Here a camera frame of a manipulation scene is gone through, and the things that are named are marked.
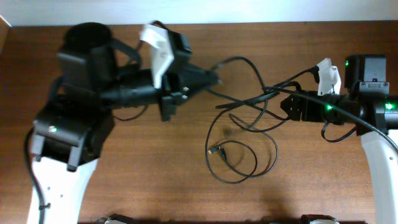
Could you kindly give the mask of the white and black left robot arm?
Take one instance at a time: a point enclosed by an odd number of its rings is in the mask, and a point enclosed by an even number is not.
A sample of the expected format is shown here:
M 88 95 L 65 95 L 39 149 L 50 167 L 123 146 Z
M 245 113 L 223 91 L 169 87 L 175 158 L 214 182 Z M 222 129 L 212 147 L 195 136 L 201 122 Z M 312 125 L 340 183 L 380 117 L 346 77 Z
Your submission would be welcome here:
M 150 67 L 138 48 L 115 39 L 108 26 L 71 27 L 57 58 L 53 83 L 24 142 L 33 183 L 29 223 L 77 223 L 86 187 L 114 128 L 114 110 L 157 105 L 162 121 L 178 106 L 218 83 L 215 72 L 190 63 L 188 39 L 159 21 L 145 24 Z

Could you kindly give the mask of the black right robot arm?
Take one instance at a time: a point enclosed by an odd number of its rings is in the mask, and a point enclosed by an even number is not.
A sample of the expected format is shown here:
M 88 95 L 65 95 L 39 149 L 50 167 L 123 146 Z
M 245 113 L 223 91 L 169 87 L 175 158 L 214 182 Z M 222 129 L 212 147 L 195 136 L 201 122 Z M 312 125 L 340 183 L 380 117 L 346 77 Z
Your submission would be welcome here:
M 376 221 L 397 223 L 397 96 L 389 93 L 385 55 L 346 57 L 344 77 L 328 58 L 311 72 L 318 89 L 292 91 L 280 107 L 292 121 L 353 124 L 371 173 Z

